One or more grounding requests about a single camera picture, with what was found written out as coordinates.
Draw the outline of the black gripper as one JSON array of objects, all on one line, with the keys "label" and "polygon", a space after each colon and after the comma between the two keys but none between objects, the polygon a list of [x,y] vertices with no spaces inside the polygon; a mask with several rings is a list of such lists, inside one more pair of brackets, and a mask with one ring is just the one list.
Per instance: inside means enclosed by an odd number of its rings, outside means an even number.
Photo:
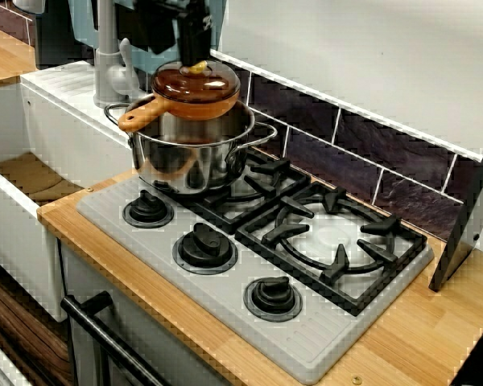
[{"label": "black gripper", "polygon": [[[180,59],[182,65],[191,67],[210,57],[210,29],[213,19],[206,1],[191,0],[177,16],[180,29]],[[195,55],[193,34],[196,33]]]}]

